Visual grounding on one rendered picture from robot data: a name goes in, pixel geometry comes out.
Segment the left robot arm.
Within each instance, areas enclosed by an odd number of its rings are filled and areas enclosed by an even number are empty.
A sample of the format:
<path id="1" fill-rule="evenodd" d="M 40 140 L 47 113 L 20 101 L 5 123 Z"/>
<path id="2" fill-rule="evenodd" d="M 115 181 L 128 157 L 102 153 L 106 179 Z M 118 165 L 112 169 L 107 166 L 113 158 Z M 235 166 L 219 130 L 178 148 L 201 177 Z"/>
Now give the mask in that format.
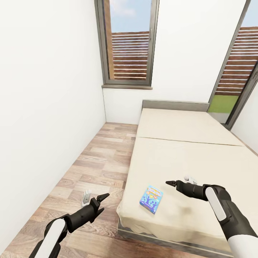
<path id="1" fill-rule="evenodd" d="M 60 242 L 66 237 L 67 232 L 73 233 L 80 226 L 88 221 L 95 221 L 105 208 L 99 209 L 100 203 L 110 194 L 106 193 L 97 196 L 97 200 L 93 197 L 89 203 L 92 190 L 88 189 L 84 192 L 81 200 L 81 209 L 72 215 L 66 214 L 49 223 L 44 232 L 44 239 L 39 241 L 33 249 L 29 258 L 57 258 L 61 249 Z"/>

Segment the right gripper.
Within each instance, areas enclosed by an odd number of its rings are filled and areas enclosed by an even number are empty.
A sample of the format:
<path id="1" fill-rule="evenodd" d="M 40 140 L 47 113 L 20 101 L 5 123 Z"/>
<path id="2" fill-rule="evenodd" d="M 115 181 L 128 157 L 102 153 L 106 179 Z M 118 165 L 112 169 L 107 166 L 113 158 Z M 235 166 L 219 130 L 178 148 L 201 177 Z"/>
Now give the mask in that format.
<path id="1" fill-rule="evenodd" d="M 196 185 L 194 185 L 194 184 L 185 183 L 185 182 L 182 182 L 181 180 L 166 181 L 166 184 L 176 187 L 177 191 L 183 193 L 184 195 L 186 195 L 190 198 L 196 198 L 196 196 L 194 194 L 194 189 L 195 189 Z"/>

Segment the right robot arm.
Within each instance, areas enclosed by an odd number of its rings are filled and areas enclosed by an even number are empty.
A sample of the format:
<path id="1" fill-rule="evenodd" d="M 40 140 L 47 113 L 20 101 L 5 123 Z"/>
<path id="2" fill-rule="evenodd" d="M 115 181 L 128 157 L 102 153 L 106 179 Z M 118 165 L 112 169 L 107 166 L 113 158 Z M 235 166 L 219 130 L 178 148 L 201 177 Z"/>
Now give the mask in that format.
<path id="1" fill-rule="evenodd" d="M 166 181 L 166 184 L 190 198 L 209 201 L 234 258 L 258 258 L 258 235 L 225 188 L 208 184 L 198 186 L 197 180 L 190 175 L 184 179 L 184 182 Z"/>

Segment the board game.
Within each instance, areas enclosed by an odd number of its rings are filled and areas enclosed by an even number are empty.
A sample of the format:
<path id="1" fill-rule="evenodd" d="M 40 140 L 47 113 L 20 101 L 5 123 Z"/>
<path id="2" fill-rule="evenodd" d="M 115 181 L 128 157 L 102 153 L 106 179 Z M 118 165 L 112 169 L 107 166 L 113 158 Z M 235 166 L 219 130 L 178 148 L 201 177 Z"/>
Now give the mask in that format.
<path id="1" fill-rule="evenodd" d="M 162 191 L 149 185 L 139 203 L 155 214 L 162 196 Z"/>

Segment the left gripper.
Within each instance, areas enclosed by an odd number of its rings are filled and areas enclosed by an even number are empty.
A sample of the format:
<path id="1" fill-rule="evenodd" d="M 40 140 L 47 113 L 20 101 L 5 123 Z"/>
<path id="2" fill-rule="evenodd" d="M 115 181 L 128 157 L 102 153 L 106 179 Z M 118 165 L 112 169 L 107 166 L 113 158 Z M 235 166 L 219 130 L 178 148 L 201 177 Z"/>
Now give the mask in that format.
<path id="1" fill-rule="evenodd" d="M 97 196 L 97 200 L 93 197 L 91 198 L 89 205 L 77 211 L 81 215 L 82 225 L 84 225 L 88 221 L 90 221 L 90 223 L 95 221 L 95 218 L 98 217 L 105 209 L 105 208 L 101 208 L 100 210 L 98 210 L 100 203 L 103 200 L 105 200 L 109 195 L 110 195 L 109 193 L 99 195 Z"/>

